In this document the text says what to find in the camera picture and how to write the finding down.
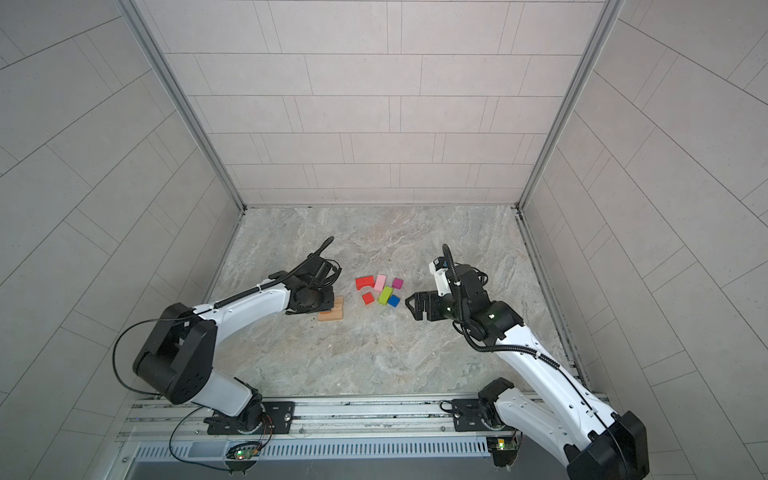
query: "toy block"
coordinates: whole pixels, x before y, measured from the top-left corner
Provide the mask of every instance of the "toy block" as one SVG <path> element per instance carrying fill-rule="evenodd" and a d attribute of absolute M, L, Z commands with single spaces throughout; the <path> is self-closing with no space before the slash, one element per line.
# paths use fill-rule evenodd
<path fill-rule="evenodd" d="M 343 320 L 344 319 L 344 297 L 336 296 L 333 298 L 333 308 L 329 312 L 320 312 L 317 314 L 318 322 L 326 322 L 328 320 Z"/>
<path fill-rule="evenodd" d="M 386 283 L 386 275 L 379 275 L 376 277 L 376 285 L 373 286 L 373 289 L 377 292 L 384 290 L 384 283 Z"/>
<path fill-rule="evenodd" d="M 382 305 L 386 305 L 386 301 L 389 300 L 389 296 L 391 295 L 392 295 L 392 287 L 385 286 L 384 290 L 382 290 L 382 294 L 379 295 L 378 302 L 381 303 Z"/>
<path fill-rule="evenodd" d="M 355 286 L 357 286 L 358 290 L 362 289 L 364 286 L 374 285 L 376 285 L 376 281 L 373 279 L 373 275 L 363 276 L 361 278 L 355 279 Z"/>

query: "green block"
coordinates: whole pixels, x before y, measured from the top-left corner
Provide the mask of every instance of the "green block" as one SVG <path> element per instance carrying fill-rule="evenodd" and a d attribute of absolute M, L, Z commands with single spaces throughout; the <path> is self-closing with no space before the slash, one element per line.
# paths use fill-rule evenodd
<path fill-rule="evenodd" d="M 385 286 L 384 290 L 382 290 L 382 294 L 379 295 L 377 302 L 381 303 L 382 305 L 386 305 L 386 301 L 389 300 L 389 297 L 392 295 L 393 291 L 394 290 L 392 290 L 392 287 Z"/>

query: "red block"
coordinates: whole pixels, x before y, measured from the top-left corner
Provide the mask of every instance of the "red block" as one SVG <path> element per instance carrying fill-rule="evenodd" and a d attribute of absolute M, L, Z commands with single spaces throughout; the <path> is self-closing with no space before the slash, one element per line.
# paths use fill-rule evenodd
<path fill-rule="evenodd" d="M 362 278 L 355 279 L 355 285 L 357 286 L 357 289 L 360 290 L 364 286 L 374 286 L 376 285 L 376 281 L 373 279 L 372 276 L 364 276 Z"/>

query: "vertical metal beam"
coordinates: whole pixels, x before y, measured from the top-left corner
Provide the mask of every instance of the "vertical metal beam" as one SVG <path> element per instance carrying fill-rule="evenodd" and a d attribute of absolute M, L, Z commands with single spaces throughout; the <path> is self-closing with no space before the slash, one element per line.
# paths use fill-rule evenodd
<path fill-rule="evenodd" d="M 165 91 L 168 93 L 168 96 L 173 101 L 174 105 L 176 105 L 176 109 L 179 112 L 179 115 L 181 115 L 181 119 L 187 125 L 187 128 L 189 128 L 190 133 L 192 133 L 192 138 L 197 142 L 200 151 L 203 152 L 203 156 L 208 159 L 211 167 L 214 168 L 217 177 L 219 177 L 219 180 L 221 180 L 225 188 L 229 191 L 238 210 L 242 213 L 246 208 L 243 198 L 232 183 L 229 174 L 227 174 L 227 171 L 224 169 L 219 155 L 216 153 L 214 146 L 211 144 L 210 139 L 205 133 L 200 120 L 194 113 L 192 106 L 187 100 L 187 96 L 181 91 L 179 82 L 176 77 L 174 77 L 168 63 L 165 61 L 163 52 L 160 51 L 157 42 L 152 38 L 152 34 L 150 33 L 149 28 L 147 28 L 144 19 L 141 17 L 141 13 L 136 8 L 133 0 L 115 0 L 115 3 L 123 15 L 123 19 L 128 24 L 128 28 L 136 38 L 136 42 L 138 42 L 144 55 L 147 56 L 150 65 L 152 65 L 155 74 L 157 74 L 157 77 L 160 79 L 160 83 L 165 88 Z"/>
<path fill-rule="evenodd" d="M 592 72 L 595 62 L 598 60 L 600 50 L 605 44 L 605 40 L 608 38 L 608 34 L 611 33 L 611 29 L 616 23 L 619 9 L 624 3 L 624 0 L 605 0 L 603 9 L 600 12 L 598 21 L 594 26 L 592 35 L 587 42 L 587 47 L 584 49 L 584 54 L 581 56 L 581 60 L 576 67 L 576 72 L 571 79 L 571 84 L 568 85 L 568 90 L 563 97 L 563 103 L 560 105 L 558 114 L 554 117 L 554 122 L 547 133 L 547 138 L 544 145 L 541 147 L 538 159 L 533 166 L 531 176 L 528 178 L 528 182 L 525 184 L 525 189 L 518 202 L 518 209 L 523 213 L 525 207 L 531 199 L 531 194 L 536 187 L 536 183 L 541 178 L 541 173 L 544 171 L 544 167 L 549 161 L 549 157 L 552 156 L 554 146 L 557 144 L 560 134 L 565 127 L 565 122 L 568 116 L 576 106 L 576 101 L 581 95 L 581 91 L 584 90 L 584 85 L 587 83 L 587 78 Z"/>

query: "beige tile wall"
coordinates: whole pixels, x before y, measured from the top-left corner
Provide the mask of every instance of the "beige tile wall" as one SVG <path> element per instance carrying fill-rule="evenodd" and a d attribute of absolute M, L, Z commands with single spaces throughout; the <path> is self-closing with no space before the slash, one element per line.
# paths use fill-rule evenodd
<path fill-rule="evenodd" d="M 111 0 L 0 29 L 0 476 L 80 479 L 124 420 L 116 337 L 202 300 L 238 210 Z"/>
<path fill-rule="evenodd" d="M 137 3 L 249 204 L 516 202 L 602 6 Z"/>
<path fill-rule="evenodd" d="M 525 207 L 656 478 L 768 474 L 767 31 L 765 2 L 627 0 Z"/>

